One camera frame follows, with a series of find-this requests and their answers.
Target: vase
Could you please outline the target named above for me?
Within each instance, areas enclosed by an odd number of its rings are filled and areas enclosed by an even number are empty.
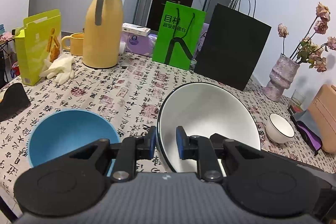
[[[279,101],[285,89],[289,89],[296,75],[299,64],[280,54],[280,57],[269,74],[270,81],[264,88],[264,94],[274,102]]]

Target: green bag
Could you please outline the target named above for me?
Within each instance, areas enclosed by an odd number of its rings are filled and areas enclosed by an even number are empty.
[[[166,3],[153,61],[189,70],[206,13],[176,3]]]

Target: large white bowl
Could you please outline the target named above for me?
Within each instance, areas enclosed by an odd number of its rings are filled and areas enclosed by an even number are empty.
[[[230,92],[208,83],[188,83],[164,100],[157,121],[157,148],[167,171],[196,172],[194,160],[181,160],[176,127],[207,138],[218,133],[260,150],[258,129],[251,114]]]
[[[276,143],[285,143],[294,137],[294,130],[290,123],[275,113],[272,113],[268,118],[266,133],[271,141]]]

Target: yellow box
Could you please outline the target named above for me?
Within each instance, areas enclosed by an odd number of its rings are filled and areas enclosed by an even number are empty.
[[[61,15],[58,9],[23,20],[15,31],[15,49],[22,83],[35,85],[44,67],[44,60],[53,62],[62,51]]]

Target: chinese calligraphy tablecloth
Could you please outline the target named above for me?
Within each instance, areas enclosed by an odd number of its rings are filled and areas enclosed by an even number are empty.
[[[235,90],[190,71],[153,62],[151,58],[125,53],[112,69],[94,70],[83,65],[81,57],[73,64],[75,78],[64,85],[53,80],[41,79],[35,86],[24,86],[31,105],[10,120],[0,123],[0,184],[13,196],[16,178],[30,168],[27,158],[31,131],[47,115],[65,108],[86,109],[107,119],[121,139],[144,135],[151,125],[157,124],[159,109],[164,98],[176,87],[188,82],[208,82],[221,86],[234,94],[253,116],[262,147],[268,151],[317,166],[327,172],[336,171],[332,155],[319,151],[314,157],[310,148],[295,130],[295,137],[288,143],[272,143],[265,133],[265,123],[271,113],[290,121],[287,112],[288,98],[278,103],[262,93],[262,87],[250,80],[245,90]],[[21,82],[15,78],[11,83]],[[165,172],[155,152],[152,161],[137,162],[139,172]]]

